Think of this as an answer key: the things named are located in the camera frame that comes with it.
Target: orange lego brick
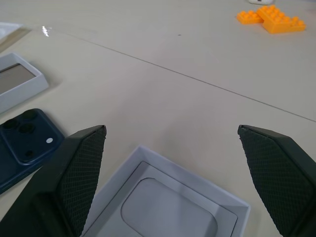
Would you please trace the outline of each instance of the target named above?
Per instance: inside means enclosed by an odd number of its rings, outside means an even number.
[[[242,11],[237,14],[237,20],[242,24],[262,23],[263,19],[253,11]]]
[[[303,31],[306,28],[304,21],[297,16],[293,18],[286,16],[274,5],[263,6],[257,10],[257,13],[264,20],[263,27],[271,34]]]

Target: white cardboard box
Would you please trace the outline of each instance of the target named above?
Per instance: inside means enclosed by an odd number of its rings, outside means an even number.
[[[27,80],[21,79],[21,83],[13,87],[9,86],[8,90],[3,91],[3,88],[7,86],[10,81],[8,81],[7,75],[1,76],[0,74],[0,113],[48,88],[48,83],[44,75],[17,54],[10,53],[0,57],[0,71],[15,64],[21,64],[32,73],[34,77]]]
[[[82,236],[178,236],[186,221],[199,223],[195,237],[241,237],[249,212],[245,201],[140,146],[94,197]],[[161,216],[176,228],[166,230]]]

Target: blue phone case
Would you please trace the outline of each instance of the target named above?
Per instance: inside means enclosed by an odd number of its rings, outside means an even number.
[[[64,135],[40,109],[0,125],[0,194],[46,162]]]

